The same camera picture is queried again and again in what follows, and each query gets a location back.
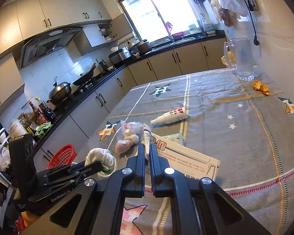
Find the dark cooking pot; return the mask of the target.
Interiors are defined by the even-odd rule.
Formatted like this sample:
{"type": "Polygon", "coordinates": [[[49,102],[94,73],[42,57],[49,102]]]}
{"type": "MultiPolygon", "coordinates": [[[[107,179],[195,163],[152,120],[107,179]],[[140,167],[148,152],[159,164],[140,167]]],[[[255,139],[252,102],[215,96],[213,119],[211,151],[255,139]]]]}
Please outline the dark cooking pot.
{"type": "Polygon", "coordinates": [[[152,50],[151,44],[147,39],[143,39],[136,44],[136,47],[140,53],[140,55],[145,55],[147,52],[152,50]]]}

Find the white spray bottle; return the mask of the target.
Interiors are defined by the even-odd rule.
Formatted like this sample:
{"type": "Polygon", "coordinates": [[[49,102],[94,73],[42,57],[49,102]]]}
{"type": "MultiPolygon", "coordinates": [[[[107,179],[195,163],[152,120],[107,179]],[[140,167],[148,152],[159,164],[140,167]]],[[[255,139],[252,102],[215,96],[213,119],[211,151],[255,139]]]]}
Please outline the white spray bottle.
{"type": "Polygon", "coordinates": [[[151,120],[152,125],[171,124],[187,118],[185,107],[177,108],[151,120]]]}

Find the red plastic basket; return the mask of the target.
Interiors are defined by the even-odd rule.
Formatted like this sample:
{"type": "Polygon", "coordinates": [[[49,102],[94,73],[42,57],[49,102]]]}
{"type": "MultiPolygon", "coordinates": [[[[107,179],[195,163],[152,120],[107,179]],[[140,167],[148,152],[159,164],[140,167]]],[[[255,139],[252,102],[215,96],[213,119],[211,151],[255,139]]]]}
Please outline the red plastic basket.
{"type": "Polygon", "coordinates": [[[71,144],[65,145],[54,155],[47,169],[52,169],[60,165],[70,165],[76,156],[75,148],[71,144]]]}

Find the green tissue pack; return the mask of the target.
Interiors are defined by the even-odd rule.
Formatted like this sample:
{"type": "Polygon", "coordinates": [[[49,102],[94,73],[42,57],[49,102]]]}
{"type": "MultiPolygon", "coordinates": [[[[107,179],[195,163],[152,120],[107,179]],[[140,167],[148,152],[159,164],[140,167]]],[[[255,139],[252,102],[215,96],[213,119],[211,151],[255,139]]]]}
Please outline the green tissue pack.
{"type": "Polygon", "coordinates": [[[183,140],[183,136],[182,136],[181,133],[165,135],[165,136],[162,136],[162,137],[169,140],[169,141],[172,141],[172,142],[174,142],[176,144],[184,145],[184,140],[183,140]]]}

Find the silver rice cooker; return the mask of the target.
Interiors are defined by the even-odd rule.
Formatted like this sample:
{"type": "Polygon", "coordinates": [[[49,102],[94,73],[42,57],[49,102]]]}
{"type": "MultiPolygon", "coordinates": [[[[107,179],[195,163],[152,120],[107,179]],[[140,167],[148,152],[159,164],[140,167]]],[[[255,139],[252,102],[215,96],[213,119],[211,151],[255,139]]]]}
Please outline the silver rice cooker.
{"type": "Polygon", "coordinates": [[[109,60],[113,65],[119,64],[129,58],[132,57],[132,53],[130,52],[128,47],[123,47],[118,49],[115,52],[112,52],[109,56],[109,60]]]}

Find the range hood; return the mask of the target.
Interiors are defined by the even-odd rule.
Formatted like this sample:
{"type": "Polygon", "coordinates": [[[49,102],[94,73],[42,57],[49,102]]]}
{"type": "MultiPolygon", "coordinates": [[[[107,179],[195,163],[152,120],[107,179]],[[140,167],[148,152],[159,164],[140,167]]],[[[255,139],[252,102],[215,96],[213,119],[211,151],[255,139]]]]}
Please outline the range hood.
{"type": "Polygon", "coordinates": [[[34,36],[22,47],[19,70],[66,47],[82,29],[80,26],[64,26],[34,36]]]}

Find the black frying pan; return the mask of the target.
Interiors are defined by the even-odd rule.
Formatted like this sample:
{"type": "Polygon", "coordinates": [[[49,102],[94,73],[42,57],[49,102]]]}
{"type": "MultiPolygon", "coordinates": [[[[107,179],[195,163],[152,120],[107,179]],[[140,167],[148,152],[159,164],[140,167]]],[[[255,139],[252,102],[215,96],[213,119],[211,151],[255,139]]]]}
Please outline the black frying pan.
{"type": "Polygon", "coordinates": [[[96,63],[94,63],[91,66],[90,70],[86,74],[83,74],[82,76],[80,76],[79,79],[74,81],[73,85],[79,87],[79,86],[87,83],[93,77],[93,72],[94,72],[95,68],[96,68],[96,63]]]}

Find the clear glass pitcher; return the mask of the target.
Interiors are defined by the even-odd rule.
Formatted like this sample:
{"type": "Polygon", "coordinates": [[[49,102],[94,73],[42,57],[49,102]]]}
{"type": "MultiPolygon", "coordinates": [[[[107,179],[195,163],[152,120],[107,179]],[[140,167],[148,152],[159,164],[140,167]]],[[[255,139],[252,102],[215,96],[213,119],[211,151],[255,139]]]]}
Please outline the clear glass pitcher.
{"type": "Polygon", "coordinates": [[[254,60],[252,57],[251,43],[248,38],[233,38],[224,42],[224,57],[226,63],[235,69],[240,80],[251,81],[254,79],[254,60]],[[229,59],[228,50],[234,56],[234,62],[229,59]]]}

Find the grey patterned tablecloth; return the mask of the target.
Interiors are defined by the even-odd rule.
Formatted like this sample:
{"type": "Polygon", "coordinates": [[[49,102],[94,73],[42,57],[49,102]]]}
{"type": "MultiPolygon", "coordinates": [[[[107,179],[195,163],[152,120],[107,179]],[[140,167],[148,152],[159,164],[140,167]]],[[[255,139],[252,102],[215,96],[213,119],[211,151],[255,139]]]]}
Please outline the grey patterned tablecloth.
{"type": "Polygon", "coordinates": [[[181,134],[186,147],[219,160],[216,183],[271,234],[285,234],[294,222],[294,100],[266,74],[260,80],[268,96],[230,69],[134,87],[96,125],[76,161],[95,147],[113,151],[121,121],[148,124],[185,107],[185,121],[152,132],[181,134]]]}

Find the soy sauce bottle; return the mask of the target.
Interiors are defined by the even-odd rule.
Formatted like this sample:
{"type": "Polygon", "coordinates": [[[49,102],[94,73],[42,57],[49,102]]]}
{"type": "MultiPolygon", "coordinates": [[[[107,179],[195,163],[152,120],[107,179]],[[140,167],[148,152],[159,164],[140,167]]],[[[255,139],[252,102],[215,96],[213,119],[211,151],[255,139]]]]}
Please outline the soy sauce bottle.
{"type": "Polygon", "coordinates": [[[38,102],[39,108],[43,112],[47,121],[54,124],[57,121],[54,112],[46,105],[46,103],[43,100],[41,100],[40,98],[35,98],[35,99],[38,102]]]}

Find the white cloth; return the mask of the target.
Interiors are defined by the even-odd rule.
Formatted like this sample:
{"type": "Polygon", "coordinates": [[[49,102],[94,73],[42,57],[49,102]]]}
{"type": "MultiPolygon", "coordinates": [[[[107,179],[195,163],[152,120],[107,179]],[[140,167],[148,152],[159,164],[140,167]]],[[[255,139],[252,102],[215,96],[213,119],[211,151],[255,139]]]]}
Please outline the white cloth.
{"type": "Polygon", "coordinates": [[[94,148],[89,151],[85,159],[85,166],[100,162],[102,164],[101,170],[97,173],[100,179],[108,178],[117,170],[116,158],[110,153],[108,149],[94,148]]]}

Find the white medicine box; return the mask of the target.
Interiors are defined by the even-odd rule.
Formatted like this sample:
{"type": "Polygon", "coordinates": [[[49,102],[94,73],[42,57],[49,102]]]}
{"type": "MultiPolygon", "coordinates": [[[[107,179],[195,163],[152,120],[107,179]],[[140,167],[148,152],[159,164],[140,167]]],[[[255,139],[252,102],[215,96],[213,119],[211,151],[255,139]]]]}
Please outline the white medicine box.
{"type": "Polygon", "coordinates": [[[199,180],[208,177],[211,180],[216,179],[220,165],[219,160],[152,133],[147,124],[143,124],[143,126],[150,136],[150,143],[155,145],[158,156],[167,159],[170,167],[182,172],[189,178],[199,180]]]}

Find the knotted clear plastic bag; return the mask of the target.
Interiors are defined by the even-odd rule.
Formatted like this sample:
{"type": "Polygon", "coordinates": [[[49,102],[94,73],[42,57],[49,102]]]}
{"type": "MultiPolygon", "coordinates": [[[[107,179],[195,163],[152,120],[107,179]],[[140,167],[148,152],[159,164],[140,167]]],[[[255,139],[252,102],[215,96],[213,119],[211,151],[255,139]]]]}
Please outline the knotted clear plastic bag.
{"type": "Polygon", "coordinates": [[[115,145],[115,153],[123,154],[127,152],[133,145],[139,142],[138,133],[143,130],[143,124],[140,122],[129,122],[121,121],[121,131],[123,139],[117,141],[115,145]]]}

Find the lidded steel wok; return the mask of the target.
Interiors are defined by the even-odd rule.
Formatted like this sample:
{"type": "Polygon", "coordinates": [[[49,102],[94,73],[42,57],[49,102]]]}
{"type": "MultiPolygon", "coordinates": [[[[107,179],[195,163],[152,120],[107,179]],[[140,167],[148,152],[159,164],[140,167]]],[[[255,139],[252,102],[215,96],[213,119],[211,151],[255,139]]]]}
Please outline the lidded steel wok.
{"type": "Polygon", "coordinates": [[[61,104],[71,93],[72,89],[69,82],[57,83],[57,77],[54,78],[54,88],[49,93],[47,103],[57,106],[61,104]]]}

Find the orange peel pieces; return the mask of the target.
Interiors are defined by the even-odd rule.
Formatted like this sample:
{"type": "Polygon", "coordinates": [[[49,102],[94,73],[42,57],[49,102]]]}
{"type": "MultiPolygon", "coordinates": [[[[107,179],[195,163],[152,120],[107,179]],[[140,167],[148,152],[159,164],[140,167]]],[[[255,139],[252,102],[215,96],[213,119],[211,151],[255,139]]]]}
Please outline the orange peel pieces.
{"type": "Polygon", "coordinates": [[[261,81],[254,81],[252,83],[252,87],[255,91],[260,91],[265,96],[268,96],[270,94],[268,86],[266,84],[262,83],[261,81]]]}

